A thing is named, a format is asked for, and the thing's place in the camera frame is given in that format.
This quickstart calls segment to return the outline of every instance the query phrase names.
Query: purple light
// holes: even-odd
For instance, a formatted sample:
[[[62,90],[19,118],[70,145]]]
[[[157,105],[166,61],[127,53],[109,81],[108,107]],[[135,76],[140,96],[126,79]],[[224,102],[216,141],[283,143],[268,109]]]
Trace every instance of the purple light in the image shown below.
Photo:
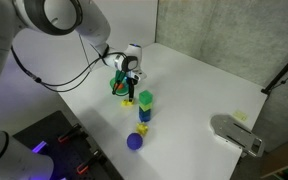
[[[33,153],[39,153],[41,149],[43,149],[44,146],[46,146],[47,143],[45,141],[42,141],[40,144],[38,144],[33,150]]]

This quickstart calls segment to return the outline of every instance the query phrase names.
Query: white wall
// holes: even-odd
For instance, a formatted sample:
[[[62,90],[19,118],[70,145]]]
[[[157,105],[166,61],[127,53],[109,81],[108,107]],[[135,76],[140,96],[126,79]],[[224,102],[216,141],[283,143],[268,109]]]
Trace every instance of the white wall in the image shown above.
[[[124,50],[129,43],[147,46],[155,41],[157,0],[95,0],[107,17],[110,46]],[[23,64],[45,82],[61,83],[86,66],[77,33],[53,37],[24,30],[14,40]],[[97,54],[84,41],[90,60]],[[13,134],[56,110],[74,118],[57,93],[28,78],[9,55],[0,78],[0,129]]]

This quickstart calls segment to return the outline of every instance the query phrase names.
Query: white table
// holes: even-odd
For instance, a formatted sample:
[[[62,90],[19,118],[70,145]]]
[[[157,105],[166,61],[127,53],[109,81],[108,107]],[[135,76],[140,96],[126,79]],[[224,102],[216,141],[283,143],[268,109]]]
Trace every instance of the white table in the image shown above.
[[[101,67],[76,90],[61,97],[129,180],[229,179],[241,150],[216,137],[214,114],[247,114],[252,129],[265,102],[260,86],[159,44],[143,49],[148,78],[136,86],[154,95],[152,119],[143,147],[134,152],[126,139],[139,122],[138,104],[122,107],[109,81],[115,70]]]

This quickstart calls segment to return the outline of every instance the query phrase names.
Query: metal bracket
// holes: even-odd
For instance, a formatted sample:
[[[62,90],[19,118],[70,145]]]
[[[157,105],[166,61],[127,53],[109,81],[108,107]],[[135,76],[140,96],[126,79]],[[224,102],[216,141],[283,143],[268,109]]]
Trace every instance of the metal bracket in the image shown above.
[[[236,144],[243,152],[253,156],[263,155],[265,143],[230,115],[215,115],[211,119],[214,133]]]

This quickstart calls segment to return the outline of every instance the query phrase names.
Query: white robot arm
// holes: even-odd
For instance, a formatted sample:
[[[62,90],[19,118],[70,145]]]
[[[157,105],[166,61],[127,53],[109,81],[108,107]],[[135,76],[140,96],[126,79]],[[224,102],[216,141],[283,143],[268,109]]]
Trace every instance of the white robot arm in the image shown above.
[[[76,30],[107,66],[127,72],[129,78],[137,81],[146,78],[140,67],[140,46],[130,44],[123,52],[126,56],[111,54],[116,50],[106,43],[110,26],[92,0],[0,0],[0,74],[13,39],[24,28],[56,36]],[[49,158],[32,154],[0,131],[0,178],[47,179],[52,166]]]

